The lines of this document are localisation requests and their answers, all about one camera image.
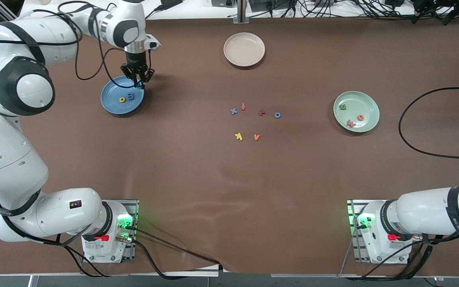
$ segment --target blue plate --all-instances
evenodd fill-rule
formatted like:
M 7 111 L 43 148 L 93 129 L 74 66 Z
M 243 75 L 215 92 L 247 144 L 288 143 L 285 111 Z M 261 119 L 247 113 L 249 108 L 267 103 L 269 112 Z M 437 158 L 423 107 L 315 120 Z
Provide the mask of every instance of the blue plate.
M 126 76 L 113 79 L 118 85 L 132 86 L 133 81 Z M 137 109 L 144 99 L 144 89 L 122 88 L 109 81 L 102 89 L 100 101 L 106 111 L 113 114 L 126 114 Z

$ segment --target white plate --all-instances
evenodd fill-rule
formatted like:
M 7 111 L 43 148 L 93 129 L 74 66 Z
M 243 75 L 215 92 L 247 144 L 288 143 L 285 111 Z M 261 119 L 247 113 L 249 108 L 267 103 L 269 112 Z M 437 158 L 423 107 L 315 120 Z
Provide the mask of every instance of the white plate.
M 263 41 L 251 33 L 237 33 L 224 43 L 224 56 L 233 65 L 249 67 L 259 62 L 265 54 Z

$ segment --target black sticker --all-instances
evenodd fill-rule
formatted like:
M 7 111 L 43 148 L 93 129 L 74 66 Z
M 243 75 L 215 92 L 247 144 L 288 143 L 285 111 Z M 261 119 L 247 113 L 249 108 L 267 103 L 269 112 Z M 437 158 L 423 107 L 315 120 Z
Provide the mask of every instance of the black sticker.
M 71 201 L 69 205 L 71 209 L 78 208 L 78 207 L 82 207 L 82 202 L 80 200 Z

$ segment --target green plate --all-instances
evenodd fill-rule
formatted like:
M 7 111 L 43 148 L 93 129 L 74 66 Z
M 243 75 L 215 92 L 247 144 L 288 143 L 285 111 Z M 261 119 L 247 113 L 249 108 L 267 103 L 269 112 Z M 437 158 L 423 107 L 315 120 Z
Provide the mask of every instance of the green plate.
M 364 120 L 357 117 L 362 114 Z M 339 124 L 352 132 L 363 133 L 374 128 L 380 119 L 377 103 L 368 95 L 358 91 L 344 92 L 334 102 L 334 116 Z M 348 120 L 355 123 L 354 127 L 348 125 Z

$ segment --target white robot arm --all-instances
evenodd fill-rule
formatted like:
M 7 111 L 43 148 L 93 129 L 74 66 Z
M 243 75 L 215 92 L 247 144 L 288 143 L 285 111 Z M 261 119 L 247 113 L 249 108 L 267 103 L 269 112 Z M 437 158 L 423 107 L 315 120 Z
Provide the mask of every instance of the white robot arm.
M 41 238 L 67 232 L 82 236 L 91 261 L 117 263 L 124 243 L 116 239 L 129 235 L 122 227 L 133 218 L 122 204 L 102 201 L 93 189 L 41 192 L 49 171 L 22 134 L 19 116 L 33 116 L 53 105 L 55 90 L 46 67 L 74 57 L 75 27 L 123 47 L 128 60 L 122 69 L 134 81 L 147 70 L 146 50 L 160 44 L 145 34 L 139 1 L 120 0 L 113 13 L 88 6 L 63 16 L 0 23 L 0 239 L 43 243 Z
M 381 263 L 413 241 L 429 234 L 459 237 L 459 187 L 416 191 L 397 200 L 376 200 L 357 218 L 371 263 Z M 411 249 L 386 263 L 406 263 Z

